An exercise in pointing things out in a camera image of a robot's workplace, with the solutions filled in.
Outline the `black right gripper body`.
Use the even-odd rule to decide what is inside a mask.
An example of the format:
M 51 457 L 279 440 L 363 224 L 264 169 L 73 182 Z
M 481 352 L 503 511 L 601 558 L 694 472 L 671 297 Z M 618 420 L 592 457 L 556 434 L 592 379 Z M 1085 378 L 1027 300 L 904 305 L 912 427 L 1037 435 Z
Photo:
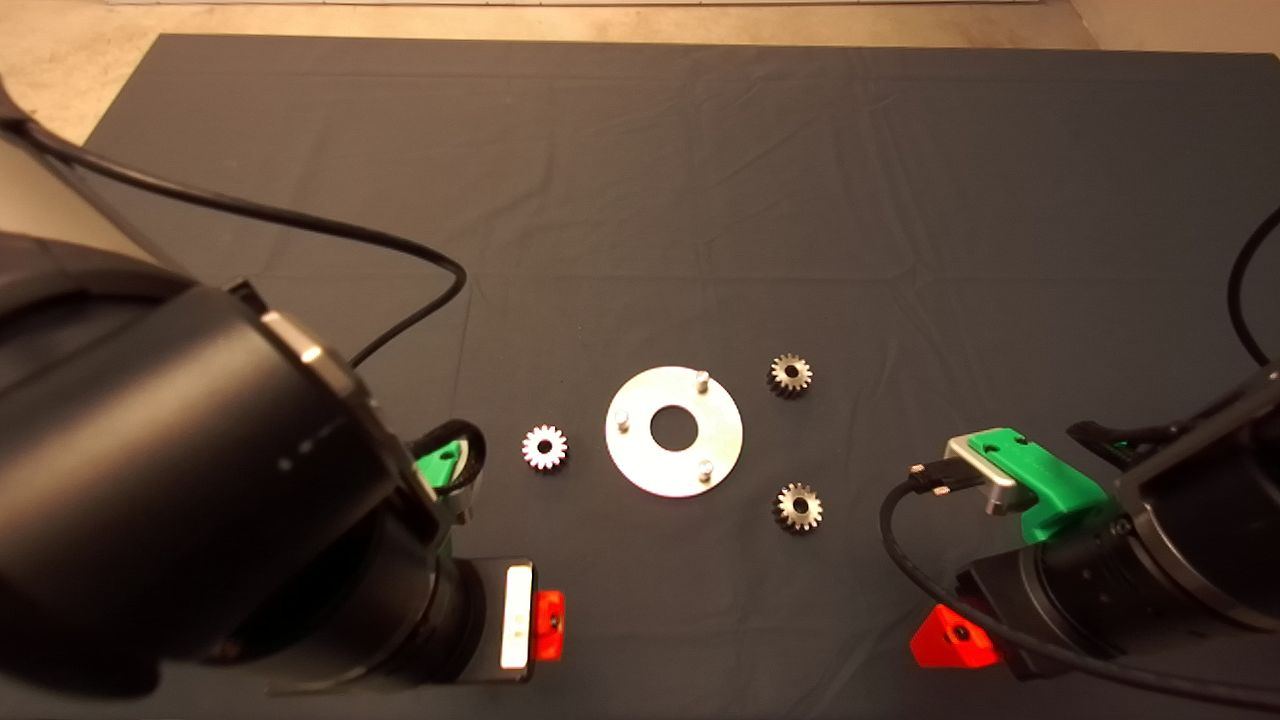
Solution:
M 1071 634 L 1062 615 L 1041 587 L 1034 551 L 1010 550 L 974 560 L 955 577 L 955 591 L 969 606 L 1038 641 L 1071 650 Z M 1066 675 L 1071 669 L 1059 661 L 1024 651 L 993 638 L 1004 664 L 1019 682 Z

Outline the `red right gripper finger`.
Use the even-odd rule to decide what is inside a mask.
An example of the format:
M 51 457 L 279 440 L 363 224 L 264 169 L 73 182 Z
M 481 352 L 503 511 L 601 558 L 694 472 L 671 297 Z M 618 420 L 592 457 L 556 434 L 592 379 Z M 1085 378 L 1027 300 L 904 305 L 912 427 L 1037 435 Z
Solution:
M 910 653 L 925 669 L 982 669 L 1001 664 L 995 642 L 978 625 L 936 603 L 910 639 Z

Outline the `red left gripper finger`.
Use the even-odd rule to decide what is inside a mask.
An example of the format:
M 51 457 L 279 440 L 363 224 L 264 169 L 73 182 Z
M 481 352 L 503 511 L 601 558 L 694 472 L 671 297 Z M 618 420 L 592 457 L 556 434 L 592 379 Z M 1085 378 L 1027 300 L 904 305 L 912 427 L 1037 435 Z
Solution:
M 557 662 L 564 648 L 566 597 L 562 591 L 538 591 L 534 596 L 532 659 Z

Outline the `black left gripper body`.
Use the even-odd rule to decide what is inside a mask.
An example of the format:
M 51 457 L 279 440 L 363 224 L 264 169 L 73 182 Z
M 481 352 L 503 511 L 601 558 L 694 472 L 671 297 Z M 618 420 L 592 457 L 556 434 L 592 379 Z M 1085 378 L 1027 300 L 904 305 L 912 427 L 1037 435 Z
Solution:
M 529 557 L 458 559 L 467 601 L 462 685 L 520 685 L 532 679 L 538 571 Z

